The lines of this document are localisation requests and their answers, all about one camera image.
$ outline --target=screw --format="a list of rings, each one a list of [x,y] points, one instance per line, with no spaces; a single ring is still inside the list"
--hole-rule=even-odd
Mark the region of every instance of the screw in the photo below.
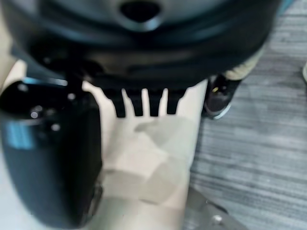
[[[23,91],[23,92],[28,92],[29,88],[25,85],[25,84],[19,84],[17,86],[17,88],[20,90],[20,91]]]
[[[212,217],[213,225],[220,225],[223,221],[223,218],[220,215],[215,215]]]
[[[37,119],[37,118],[38,118],[38,113],[37,113],[37,112],[32,112],[32,113],[31,113],[31,117],[32,117],[33,119]]]
[[[67,95],[67,98],[71,101],[75,100],[76,99],[76,95],[74,93],[70,93]]]
[[[51,129],[55,132],[59,131],[61,129],[61,126],[59,124],[53,124],[51,126]]]

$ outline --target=black sneaker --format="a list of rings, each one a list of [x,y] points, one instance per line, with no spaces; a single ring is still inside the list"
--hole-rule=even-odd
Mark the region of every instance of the black sneaker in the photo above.
[[[214,120],[223,117],[230,109],[240,82],[227,80],[223,75],[218,75],[213,82],[209,81],[203,108],[206,116]]]

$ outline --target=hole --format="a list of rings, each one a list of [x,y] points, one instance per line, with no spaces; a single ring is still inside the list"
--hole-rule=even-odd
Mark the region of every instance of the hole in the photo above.
[[[157,3],[149,1],[126,2],[120,7],[121,13],[137,23],[147,22],[156,17],[161,8]]]

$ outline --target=floor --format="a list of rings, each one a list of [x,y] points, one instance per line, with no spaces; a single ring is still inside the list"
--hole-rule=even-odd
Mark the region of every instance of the floor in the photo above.
[[[250,230],[307,229],[307,0],[277,22],[229,113],[203,119],[191,185]]]

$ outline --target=metal bracket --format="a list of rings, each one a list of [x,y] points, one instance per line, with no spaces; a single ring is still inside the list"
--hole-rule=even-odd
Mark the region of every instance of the metal bracket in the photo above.
[[[186,217],[192,218],[194,230],[248,230],[227,211],[189,188]]]

